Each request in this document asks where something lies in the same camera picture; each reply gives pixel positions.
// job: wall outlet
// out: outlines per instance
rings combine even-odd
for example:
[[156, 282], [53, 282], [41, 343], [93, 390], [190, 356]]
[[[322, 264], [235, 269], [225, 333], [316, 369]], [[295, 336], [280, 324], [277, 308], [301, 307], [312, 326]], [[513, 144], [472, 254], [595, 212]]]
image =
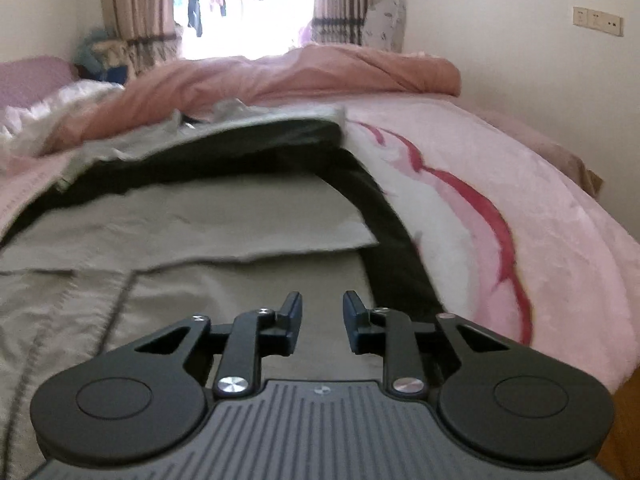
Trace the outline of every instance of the wall outlet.
[[574, 7], [574, 25], [586, 27], [588, 12], [589, 9], [585, 9], [584, 7]]
[[622, 36], [622, 18], [601, 10], [574, 7], [574, 25]]

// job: wooden floor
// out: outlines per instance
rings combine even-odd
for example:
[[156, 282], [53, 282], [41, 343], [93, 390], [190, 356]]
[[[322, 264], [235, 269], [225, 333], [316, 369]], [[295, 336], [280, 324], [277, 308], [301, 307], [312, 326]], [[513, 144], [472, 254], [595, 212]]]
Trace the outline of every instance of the wooden floor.
[[640, 480], [640, 368], [614, 395], [616, 419], [598, 463], [619, 480]]

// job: brown curtain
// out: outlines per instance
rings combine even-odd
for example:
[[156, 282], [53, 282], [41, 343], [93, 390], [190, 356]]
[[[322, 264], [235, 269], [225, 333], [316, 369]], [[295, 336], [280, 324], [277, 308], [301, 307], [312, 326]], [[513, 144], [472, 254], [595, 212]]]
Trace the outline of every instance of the brown curtain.
[[318, 43], [362, 43], [369, 0], [315, 0], [312, 39]]
[[174, 0], [102, 0], [102, 13], [105, 26], [126, 43], [130, 76], [180, 55]]

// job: wall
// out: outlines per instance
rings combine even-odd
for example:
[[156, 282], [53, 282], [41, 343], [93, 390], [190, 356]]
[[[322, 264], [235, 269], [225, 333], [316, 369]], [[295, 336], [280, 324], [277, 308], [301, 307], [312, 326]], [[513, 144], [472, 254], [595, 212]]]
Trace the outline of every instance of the wall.
[[[466, 97], [580, 155], [640, 239], [640, 0], [405, 1], [405, 50], [447, 57]], [[573, 26], [573, 6], [623, 16], [625, 37]]]
[[0, 0], [0, 61], [50, 54], [70, 59], [102, 26], [100, 0]]

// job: ribbed gray panel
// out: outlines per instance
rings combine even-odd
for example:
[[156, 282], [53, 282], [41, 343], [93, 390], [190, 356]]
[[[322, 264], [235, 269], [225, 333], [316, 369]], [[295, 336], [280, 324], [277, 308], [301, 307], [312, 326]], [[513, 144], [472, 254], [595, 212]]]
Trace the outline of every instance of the ribbed gray panel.
[[427, 406], [393, 400], [375, 382], [270, 381], [253, 399], [222, 402], [196, 438], [164, 458], [113, 471], [82, 471], [51, 462], [33, 478], [602, 480], [609, 476], [594, 463], [532, 472], [483, 462], [451, 442]]

